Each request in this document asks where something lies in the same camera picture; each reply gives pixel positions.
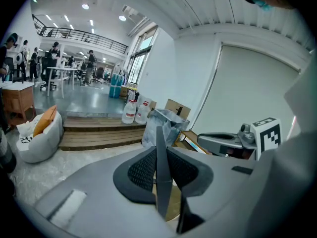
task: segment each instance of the orange cushion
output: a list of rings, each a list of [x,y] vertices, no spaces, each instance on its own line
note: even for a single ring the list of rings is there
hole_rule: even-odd
[[[55,118],[56,111],[57,111],[56,105],[46,110],[46,112],[42,115],[41,119],[38,121],[38,123],[36,124],[34,128],[33,137],[43,133],[43,130],[45,130],[45,128],[51,124],[51,122]]]

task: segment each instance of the face mask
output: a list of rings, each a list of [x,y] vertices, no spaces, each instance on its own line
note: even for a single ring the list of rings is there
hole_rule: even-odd
[[[252,0],[252,1],[264,11],[270,11],[273,8],[273,6],[267,4],[264,1],[261,1],[261,0]]]

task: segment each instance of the white plastic bottle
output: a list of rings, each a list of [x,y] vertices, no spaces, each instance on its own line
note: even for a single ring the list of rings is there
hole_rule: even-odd
[[[148,120],[148,114],[150,112],[150,107],[148,106],[148,102],[145,101],[143,105],[141,105],[135,115],[135,121],[138,124],[146,124]]]
[[[126,124],[133,123],[136,110],[135,100],[129,100],[123,109],[122,122]]]

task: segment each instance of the gray floor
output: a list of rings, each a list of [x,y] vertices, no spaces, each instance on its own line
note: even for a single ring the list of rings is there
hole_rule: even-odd
[[[72,90],[71,80],[64,81],[64,98],[61,97],[61,86],[50,91],[46,88],[40,91],[41,82],[36,82],[33,88],[34,104],[37,113],[44,112],[53,105],[57,110],[68,116],[120,117],[125,106],[122,99],[109,97],[109,84],[92,83],[90,87],[80,86],[75,80]]]
[[[16,168],[11,174],[16,178],[16,196],[30,205],[34,205],[41,196],[81,167],[143,147],[138,143],[91,151],[67,152],[58,149],[48,160],[30,164],[22,161],[17,153],[15,144],[19,137],[18,131],[13,130],[6,137],[17,158]]]

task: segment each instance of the railing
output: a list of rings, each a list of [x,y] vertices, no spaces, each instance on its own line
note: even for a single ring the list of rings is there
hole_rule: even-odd
[[[38,32],[38,35],[43,35],[45,29],[46,29],[46,25],[44,25],[36,16],[34,16],[32,14],[33,17],[33,22],[34,22],[34,26],[36,31]]]
[[[92,34],[80,30],[72,30],[69,28],[57,28],[57,27],[46,27],[41,21],[39,21],[33,15],[33,21],[35,28],[37,29],[38,35],[43,37],[52,37],[52,38],[63,38],[63,39],[71,39],[77,41],[83,41],[87,43],[96,44],[98,46],[102,46],[119,53],[124,54],[128,48],[128,46],[108,39],[106,37]]]

